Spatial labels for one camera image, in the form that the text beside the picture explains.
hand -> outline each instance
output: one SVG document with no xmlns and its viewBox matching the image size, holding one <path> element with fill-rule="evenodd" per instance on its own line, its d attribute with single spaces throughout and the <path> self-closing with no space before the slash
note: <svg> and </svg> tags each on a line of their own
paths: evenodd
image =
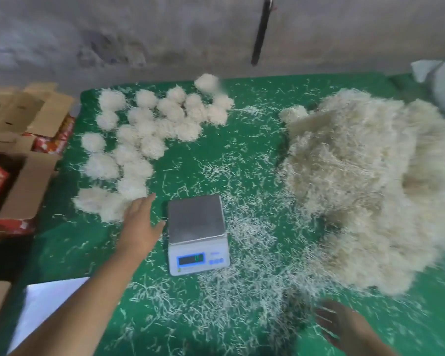
<svg viewBox="0 0 445 356">
<path fill-rule="evenodd" d="M 348 356 L 371 354 L 366 353 L 367 344 L 379 337 L 361 314 L 333 300 L 323 301 L 322 306 L 332 311 L 317 308 L 316 323 L 338 337 L 323 331 L 329 343 Z"/>
<path fill-rule="evenodd" d="M 150 209 L 156 195 L 137 198 L 125 211 L 124 227 L 117 242 L 117 252 L 134 255 L 141 262 L 162 234 L 165 221 L 160 221 L 155 227 L 150 223 Z"/>
</svg>

gray wall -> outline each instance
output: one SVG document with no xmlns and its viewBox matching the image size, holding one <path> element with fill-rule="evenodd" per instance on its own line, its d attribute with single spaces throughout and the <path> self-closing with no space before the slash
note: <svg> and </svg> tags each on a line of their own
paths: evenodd
<svg viewBox="0 0 445 356">
<path fill-rule="evenodd" d="M 0 0 L 0 72 L 254 73 L 248 65 L 262 1 Z M 262 73 L 445 57 L 445 0 L 275 0 L 275 6 Z M 163 78 L 172 75 L 187 77 Z"/>
</svg>

digital scale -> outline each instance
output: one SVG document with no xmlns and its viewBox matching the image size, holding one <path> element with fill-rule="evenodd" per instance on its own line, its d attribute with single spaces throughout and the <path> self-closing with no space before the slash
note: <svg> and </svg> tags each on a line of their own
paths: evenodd
<svg viewBox="0 0 445 356">
<path fill-rule="evenodd" d="M 168 203 L 168 262 L 172 276 L 231 264 L 219 195 Z"/>
</svg>

green table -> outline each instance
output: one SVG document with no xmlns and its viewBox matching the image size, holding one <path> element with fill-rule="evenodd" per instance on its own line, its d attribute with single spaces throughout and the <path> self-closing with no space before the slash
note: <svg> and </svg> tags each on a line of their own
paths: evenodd
<svg viewBox="0 0 445 356">
<path fill-rule="evenodd" d="M 187 92 L 193 90 L 190 82 L 179 84 Z M 132 98 L 142 87 L 163 95 L 172 86 L 174 83 L 126 84 L 115 88 Z M 323 228 L 300 224 L 293 200 L 277 181 L 276 168 L 286 150 L 278 113 L 294 104 L 314 108 L 322 97 L 341 88 L 388 98 L 399 97 L 399 92 L 377 73 L 232 79 L 225 86 L 235 99 L 228 125 L 205 126 L 203 137 L 195 143 L 167 142 L 169 150 L 153 163 L 155 174 L 149 189 L 158 195 L 154 221 L 165 216 L 170 199 L 221 194 L 231 260 L 238 266 L 231 272 L 238 274 L 217 280 L 211 280 L 209 273 L 173 278 L 167 270 L 163 239 L 134 275 L 97 355 L 271 355 L 270 348 L 263 345 L 274 343 L 278 355 L 340 354 L 318 335 L 312 319 L 300 321 L 307 315 L 307 305 L 298 303 L 290 288 L 283 293 L 280 315 L 275 318 L 267 315 L 273 311 L 271 296 L 280 292 L 254 289 L 254 285 L 267 287 L 264 277 L 270 275 L 279 275 L 279 283 L 271 282 L 272 287 L 286 286 L 285 268 L 308 242 L 320 237 Z M 82 94 L 75 135 L 47 193 L 30 261 L 0 317 L 0 355 L 10 340 L 27 284 L 92 275 L 113 252 L 119 225 L 102 224 L 94 215 L 76 212 L 71 203 L 79 187 L 91 184 L 79 173 L 87 157 L 79 136 L 98 130 L 94 121 L 98 94 L 94 89 Z M 115 144 L 113 137 L 108 135 L 109 150 Z M 254 233 L 266 236 L 267 242 L 258 244 L 259 239 L 252 238 Z M 362 312 L 404 356 L 445 355 L 445 262 L 441 266 L 419 275 L 409 294 L 398 299 L 347 290 L 328 296 Z M 254 283 L 238 281 L 238 289 L 234 288 L 234 280 L 251 277 Z M 246 294 L 234 296 L 238 290 Z M 220 306 L 231 295 L 233 307 L 223 314 Z"/>
</svg>

